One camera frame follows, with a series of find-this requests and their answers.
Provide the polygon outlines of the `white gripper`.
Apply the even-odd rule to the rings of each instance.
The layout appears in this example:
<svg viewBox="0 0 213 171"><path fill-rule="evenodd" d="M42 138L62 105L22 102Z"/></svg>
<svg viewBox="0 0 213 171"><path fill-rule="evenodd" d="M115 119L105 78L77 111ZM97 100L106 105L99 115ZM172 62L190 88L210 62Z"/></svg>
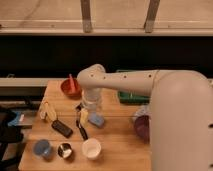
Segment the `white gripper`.
<svg viewBox="0 0 213 171"><path fill-rule="evenodd" d="M89 111L96 111L101 106L101 89L84 89L82 92L82 104ZM88 111L80 111L80 124L85 126L88 122Z"/></svg>

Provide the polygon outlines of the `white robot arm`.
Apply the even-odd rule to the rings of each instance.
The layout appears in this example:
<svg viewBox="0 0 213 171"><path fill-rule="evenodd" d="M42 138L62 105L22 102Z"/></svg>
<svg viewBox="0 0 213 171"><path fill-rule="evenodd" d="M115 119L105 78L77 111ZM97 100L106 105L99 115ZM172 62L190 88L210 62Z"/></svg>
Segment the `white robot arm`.
<svg viewBox="0 0 213 171"><path fill-rule="evenodd" d="M213 171L213 86L192 70L79 72L83 105L95 109L102 88L150 98L152 171Z"/></svg>

